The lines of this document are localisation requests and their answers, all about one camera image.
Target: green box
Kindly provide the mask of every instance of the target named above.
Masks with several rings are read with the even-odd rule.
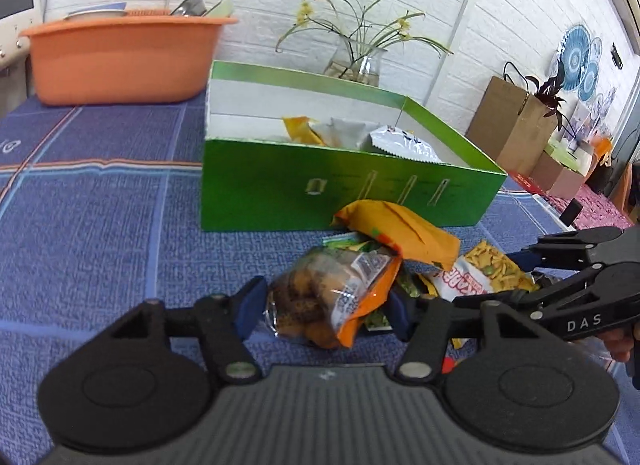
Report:
[[[397,125],[444,163],[292,143],[283,116]],[[204,230],[321,230],[364,198],[403,204],[437,226],[474,225],[506,178],[414,100],[348,80],[215,61],[206,121]]]

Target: gray ribbed panel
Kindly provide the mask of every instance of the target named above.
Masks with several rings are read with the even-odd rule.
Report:
[[[560,456],[496,450],[447,418],[436,396],[382,367],[275,366],[223,390],[201,424],[163,448],[86,457],[59,448],[42,465],[613,465],[601,447]]]

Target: metal bolt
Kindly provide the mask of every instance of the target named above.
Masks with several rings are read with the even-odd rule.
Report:
[[[234,362],[225,368],[225,373],[229,378],[242,380],[254,377],[258,369],[249,362]]]
[[[398,372],[406,379],[425,379],[431,374],[431,366],[424,362],[407,362]]]

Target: orange tub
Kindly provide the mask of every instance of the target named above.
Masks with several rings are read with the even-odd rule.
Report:
[[[201,92],[222,28],[237,19],[140,13],[23,31],[38,98],[50,106],[145,104]]]

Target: cardboard box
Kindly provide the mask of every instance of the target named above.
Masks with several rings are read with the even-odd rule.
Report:
[[[535,96],[493,77],[466,137],[508,172],[529,176],[558,125]]]
[[[548,196],[572,200],[584,183],[584,176],[566,168],[543,152],[531,178]]]
[[[412,99],[293,70],[216,61],[207,90],[204,230],[319,230],[358,199],[403,204],[438,226],[474,225],[506,174]],[[284,116],[397,125],[443,161],[292,143]]]

